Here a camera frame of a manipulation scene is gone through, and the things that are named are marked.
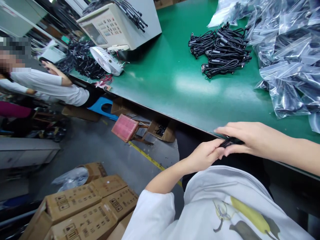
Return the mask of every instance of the pink clothing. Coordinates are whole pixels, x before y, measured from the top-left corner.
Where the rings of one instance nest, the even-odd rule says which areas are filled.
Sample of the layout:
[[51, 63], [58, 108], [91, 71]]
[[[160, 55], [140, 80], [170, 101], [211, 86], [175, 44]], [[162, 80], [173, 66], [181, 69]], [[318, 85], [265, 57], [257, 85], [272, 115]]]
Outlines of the pink clothing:
[[0, 116], [3, 117], [25, 118], [30, 115], [31, 111], [31, 108], [0, 101]]

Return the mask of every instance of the printed graphic on shirt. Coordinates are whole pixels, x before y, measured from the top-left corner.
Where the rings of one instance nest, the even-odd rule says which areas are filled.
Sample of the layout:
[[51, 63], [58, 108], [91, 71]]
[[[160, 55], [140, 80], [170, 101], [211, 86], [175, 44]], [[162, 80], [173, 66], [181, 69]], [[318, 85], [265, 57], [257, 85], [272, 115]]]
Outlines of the printed graphic on shirt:
[[[280, 240], [278, 236], [280, 229], [271, 218], [268, 218], [256, 210], [248, 207], [246, 204], [233, 196], [230, 196], [230, 199], [232, 206], [219, 199], [212, 200], [215, 205], [216, 214], [221, 221], [218, 228], [213, 229], [214, 232], [219, 232], [221, 230], [223, 221], [230, 221], [234, 214], [241, 212], [262, 234], [268, 235], [270, 239]], [[236, 231], [242, 237], [242, 239], [261, 239], [244, 221], [239, 221], [235, 225], [231, 224], [229, 229]]]

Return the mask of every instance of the bundled black cables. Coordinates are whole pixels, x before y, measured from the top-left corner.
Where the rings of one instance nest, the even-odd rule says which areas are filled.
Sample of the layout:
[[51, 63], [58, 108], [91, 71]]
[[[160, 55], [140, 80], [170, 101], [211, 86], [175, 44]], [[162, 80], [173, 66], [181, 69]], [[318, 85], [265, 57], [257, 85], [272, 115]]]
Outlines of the bundled black cables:
[[126, 0], [93, 0], [88, 7], [83, 10], [83, 15], [87, 15], [108, 3], [116, 4], [133, 22], [133, 24], [137, 26], [138, 29], [145, 32], [144, 28], [147, 28], [148, 25], [142, 20], [142, 13], [135, 9]]
[[206, 54], [208, 64], [203, 64], [201, 70], [208, 78], [217, 74], [233, 73], [236, 68], [243, 67], [249, 62], [251, 50], [246, 50], [244, 40], [247, 29], [231, 30], [229, 23], [216, 31], [208, 31], [202, 36], [191, 34], [188, 43], [190, 52], [198, 59]]
[[90, 47], [94, 46], [95, 44], [91, 40], [71, 41], [68, 44], [66, 57], [56, 62], [56, 67], [66, 75], [69, 75], [74, 68], [81, 75], [91, 79], [102, 78], [106, 71], [91, 56]]

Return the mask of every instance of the black pants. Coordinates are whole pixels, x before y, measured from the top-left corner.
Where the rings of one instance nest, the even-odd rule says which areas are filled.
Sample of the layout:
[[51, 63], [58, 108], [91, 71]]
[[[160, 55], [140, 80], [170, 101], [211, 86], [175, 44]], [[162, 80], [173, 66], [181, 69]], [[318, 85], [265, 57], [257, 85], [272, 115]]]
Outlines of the black pants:
[[101, 91], [97, 91], [93, 86], [87, 86], [86, 90], [89, 92], [88, 100], [80, 107], [89, 108], [98, 101], [98, 99], [104, 94]]
[[[178, 143], [179, 150], [179, 161], [188, 157], [196, 147], [202, 142], [208, 142], [214, 140], [215, 137], [204, 133], [195, 128], [189, 127], [185, 124], [180, 124], [176, 130], [176, 138]], [[267, 173], [264, 170], [262, 158], [250, 155], [250, 154], [230, 154], [228, 157], [223, 157], [221, 160], [218, 159], [213, 164], [214, 165], [224, 165], [234, 167], [240, 170], [243, 170], [247, 173], [250, 173], [252, 176], [257, 178], [263, 186], [267, 189], [269, 194], [272, 196], [269, 186], [270, 179]], [[183, 191], [186, 190], [189, 180], [196, 173], [191, 173], [183, 176], [182, 178], [182, 187]]]

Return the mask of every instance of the hand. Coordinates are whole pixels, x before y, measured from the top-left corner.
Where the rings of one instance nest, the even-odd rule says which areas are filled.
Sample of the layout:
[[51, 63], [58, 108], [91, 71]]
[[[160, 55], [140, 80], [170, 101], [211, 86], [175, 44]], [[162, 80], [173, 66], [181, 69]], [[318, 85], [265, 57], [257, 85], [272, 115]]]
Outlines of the hand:
[[223, 157], [224, 148], [219, 147], [223, 139], [201, 143], [189, 157], [181, 160], [186, 174], [199, 172], [210, 167], [218, 158]]
[[57, 67], [55, 65], [53, 65], [52, 63], [50, 62], [46, 62], [46, 61], [42, 61], [42, 64], [45, 68], [48, 68], [50, 70], [56, 70]]
[[259, 122], [230, 122], [218, 127], [216, 133], [236, 137], [244, 145], [226, 147], [224, 155], [248, 153], [258, 157], [280, 161], [286, 158], [286, 149], [290, 149], [293, 138]]

